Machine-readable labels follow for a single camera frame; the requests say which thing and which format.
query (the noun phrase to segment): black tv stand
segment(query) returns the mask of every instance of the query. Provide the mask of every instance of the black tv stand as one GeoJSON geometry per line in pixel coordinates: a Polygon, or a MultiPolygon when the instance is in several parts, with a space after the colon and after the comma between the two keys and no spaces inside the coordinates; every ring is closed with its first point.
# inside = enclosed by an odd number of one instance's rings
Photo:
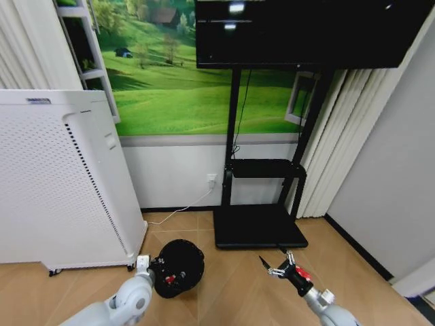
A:
{"type": "Polygon", "coordinates": [[[307,239],[295,224],[305,185],[306,172],[300,165],[315,121],[330,87],[332,69],[321,72],[311,108],[293,160],[235,160],[232,158],[241,68],[232,69],[230,112],[226,138],[222,203],[213,212],[215,243],[221,249],[306,247],[307,239]],[[284,178],[277,204],[231,205],[232,178],[284,178]],[[290,187],[298,179],[290,214],[285,207],[290,187]]]}

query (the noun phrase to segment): black cable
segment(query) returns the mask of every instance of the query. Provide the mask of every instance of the black cable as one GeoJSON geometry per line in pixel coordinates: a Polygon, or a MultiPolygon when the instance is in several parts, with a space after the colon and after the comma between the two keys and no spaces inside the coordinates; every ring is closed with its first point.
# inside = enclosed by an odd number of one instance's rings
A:
{"type": "Polygon", "coordinates": [[[246,98],[247,98],[247,90],[249,88],[249,81],[251,80],[251,74],[252,74],[252,69],[249,70],[249,75],[247,76],[247,81],[246,81],[246,89],[245,89],[245,98],[243,99],[243,105],[242,105],[242,111],[240,113],[240,119],[239,119],[239,125],[237,126],[237,133],[236,133],[236,137],[234,138],[234,143],[232,145],[232,158],[236,158],[235,154],[240,150],[240,146],[237,145],[237,138],[239,137],[239,132],[240,132],[240,124],[242,122],[242,118],[243,118],[243,111],[245,110],[245,104],[246,104],[246,98]]]}
{"type": "Polygon", "coordinates": [[[304,116],[305,113],[305,103],[307,101],[307,94],[308,91],[305,91],[305,95],[304,95],[304,101],[302,102],[302,109],[300,110],[300,117],[299,117],[299,129],[298,129],[298,143],[300,141],[300,136],[302,134],[302,117],[304,116]]]}

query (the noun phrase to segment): wall mural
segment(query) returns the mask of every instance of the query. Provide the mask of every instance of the wall mural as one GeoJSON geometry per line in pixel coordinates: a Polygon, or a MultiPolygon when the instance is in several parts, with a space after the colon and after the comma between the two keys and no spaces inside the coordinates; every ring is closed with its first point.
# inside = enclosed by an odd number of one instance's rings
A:
{"type": "MultiPolygon", "coordinates": [[[[196,68],[193,0],[93,0],[93,5],[122,120],[119,135],[226,132],[231,74],[196,68]]],[[[244,71],[240,103],[247,75],[244,71]]],[[[298,132],[297,124],[284,120],[294,76],[253,71],[241,133],[298,132]]]]}

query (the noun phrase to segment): television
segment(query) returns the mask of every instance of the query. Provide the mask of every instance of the television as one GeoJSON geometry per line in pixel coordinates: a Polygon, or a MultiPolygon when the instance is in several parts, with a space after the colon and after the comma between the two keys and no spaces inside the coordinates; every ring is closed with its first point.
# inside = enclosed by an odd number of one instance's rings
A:
{"type": "Polygon", "coordinates": [[[198,68],[397,67],[434,0],[196,0],[198,68]]]}

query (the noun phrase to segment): black baseboard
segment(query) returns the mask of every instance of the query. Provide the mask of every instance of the black baseboard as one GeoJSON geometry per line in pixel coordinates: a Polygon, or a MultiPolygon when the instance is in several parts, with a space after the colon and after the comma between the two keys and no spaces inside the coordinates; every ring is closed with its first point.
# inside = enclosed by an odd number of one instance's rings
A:
{"type": "MultiPolygon", "coordinates": [[[[198,211],[214,211],[219,206],[193,206],[184,210],[185,212],[198,212],[198,211]]],[[[179,209],[184,209],[183,207],[150,207],[148,209],[141,209],[142,213],[164,213],[178,211],[179,209]]]]}
{"type": "Polygon", "coordinates": [[[362,245],[358,243],[349,233],[346,232],[335,220],[325,215],[325,220],[381,275],[386,281],[391,280],[394,276],[392,273],[381,265],[362,245]]]}
{"type": "Polygon", "coordinates": [[[429,321],[435,325],[435,310],[421,297],[408,297],[408,301],[429,321]]]}

